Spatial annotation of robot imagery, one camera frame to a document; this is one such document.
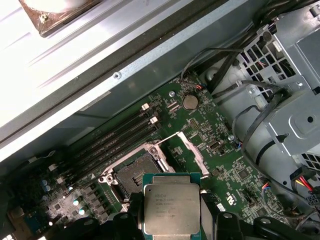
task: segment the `mounting hole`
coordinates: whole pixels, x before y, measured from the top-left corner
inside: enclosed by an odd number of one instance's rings
[[[113,74],[113,77],[115,78],[115,79],[120,79],[121,78],[121,73],[120,72],[115,72],[114,74]]]
[[[308,121],[308,123],[313,123],[314,118],[312,116],[308,116],[307,121]]]

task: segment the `integrated circuit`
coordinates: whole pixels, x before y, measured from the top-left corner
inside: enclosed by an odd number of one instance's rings
[[[123,190],[130,196],[142,189],[142,178],[145,173],[160,173],[153,157],[146,153],[116,173],[116,178]]]
[[[241,178],[241,180],[244,180],[247,177],[249,177],[250,174],[246,169],[242,169],[240,172],[238,172],[238,175]]]
[[[258,214],[259,217],[263,217],[263,216],[266,216],[268,212],[264,207],[262,207],[258,211],[256,211],[256,214]]]

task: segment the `ram slot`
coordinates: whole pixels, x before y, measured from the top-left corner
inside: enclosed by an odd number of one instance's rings
[[[144,116],[147,115],[147,113],[149,113],[149,111],[145,111],[142,113],[140,111],[138,111],[138,112],[132,114],[130,117],[126,118],[124,121],[122,121],[119,124],[117,124],[116,126],[114,126],[108,133],[103,134],[102,136],[93,140],[92,142],[90,142],[86,146],[83,146],[81,148],[81,151],[77,155],[75,155],[73,158],[78,159],[78,158],[82,157],[87,151],[91,151],[92,148],[95,148],[95,147],[103,144],[103,142],[107,141],[112,136],[122,133],[127,128],[131,128],[131,126],[139,124],[139,122],[145,120]]]
[[[77,181],[81,180],[85,176],[92,173],[94,170],[100,168],[101,166],[107,164],[108,162],[111,163],[115,161],[117,158],[120,158],[127,150],[132,148],[135,144],[140,142],[141,140],[145,139],[147,136],[150,136],[157,130],[157,127],[154,125],[150,125],[147,129],[138,132],[137,134],[130,137],[127,141],[123,142],[119,146],[112,149],[106,155],[101,157],[100,159],[96,160],[93,164],[90,164],[87,169],[80,172],[79,174],[74,175],[71,177],[71,184],[76,183]]]
[[[146,120],[141,125],[134,127],[130,130],[127,130],[127,132],[123,133],[119,137],[115,138],[111,142],[107,142],[105,145],[101,146],[99,149],[97,149],[94,153],[92,153],[90,156],[88,156],[86,159],[81,161],[79,164],[74,164],[69,172],[79,172],[79,169],[85,168],[88,164],[92,163],[92,159],[94,161],[97,161],[101,156],[105,155],[106,153],[110,152],[112,149],[116,148],[117,146],[121,145],[123,142],[125,142],[130,136],[133,136],[142,130],[146,129],[149,125],[149,120]]]

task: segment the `chip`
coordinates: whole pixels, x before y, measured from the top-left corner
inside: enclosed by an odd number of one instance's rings
[[[219,169],[217,169],[217,168],[214,169],[214,170],[212,171],[212,175],[215,176],[215,177],[219,176],[219,175],[220,175]]]
[[[61,207],[60,207],[59,204],[57,204],[57,205],[54,206],[54,208],[55,208],[55,210],[59,210]]]
[[[249,176],[249,172],[246,169],[242,169],[240,172],[238,172],[239,177],[241,180],[247,178]]]
[[[256,214],[258,214],[259,217],[263,217],[263,216],[266,216],[268,213],[263,207],[263,208],[260,208],[258,211],[256,211]]]

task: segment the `capacitor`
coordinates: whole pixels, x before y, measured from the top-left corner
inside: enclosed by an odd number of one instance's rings
[[[75,199],[74,201],[73,201],[73,205],[74,206],[78,206],[80,203],[81,203],[81,201],[83,200],[83,198],[82,198],[82,196],[79,196],[77,199]]]
[[[45,191],[47,191],[47,192],[49,192],[49,191],[51,190],[50,185],[47,185],[47,186],[45,186],[44,188],[45,188]]]
[[[41,182],[42,182],[43,186],[48,185],[48,181],[47,181],[47,180],[45,180],[45,179],[44,179],[44,180],[42,180]]]
[[[199,104],[198,98],[193,95],[187,95],[182,101],[182,105],[187,110],[195,110]]]
[[[87,211],[88,209],[87,209],[87,207],[83,207],[83,208],[81,208],[80,210],[79,210],[79,214],[80,215],[85,215],[85,213],[86,213],[86,211]]]

